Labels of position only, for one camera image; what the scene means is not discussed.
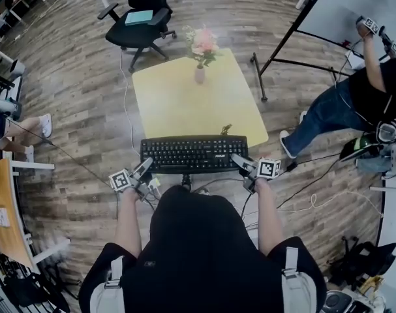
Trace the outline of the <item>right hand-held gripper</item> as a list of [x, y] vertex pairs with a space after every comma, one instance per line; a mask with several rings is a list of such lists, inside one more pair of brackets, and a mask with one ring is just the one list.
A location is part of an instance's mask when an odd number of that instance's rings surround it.
[[243, 187], [251, 194], [255, 193], [254, 186], [257, 178], [269, 181], [279, 176], [280, 160], [261, 158], [255, 161], [236, 153], [232, 153], [230, 158], [241, 170], [246, 172]]

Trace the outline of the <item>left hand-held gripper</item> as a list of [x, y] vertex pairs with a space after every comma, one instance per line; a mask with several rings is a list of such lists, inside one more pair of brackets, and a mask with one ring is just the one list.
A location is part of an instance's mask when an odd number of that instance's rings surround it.
[[144, 175], [152, 165], [153, 159], [148, 157], [130, 173], [127, 170], [121, 170], [110, 175], [111, 187], [116, 192], [123, 192], [127, 188], [133, 188], [141, 198], [146, 198], [151, 193], [151, 189], [149, 184], [146, 183]]

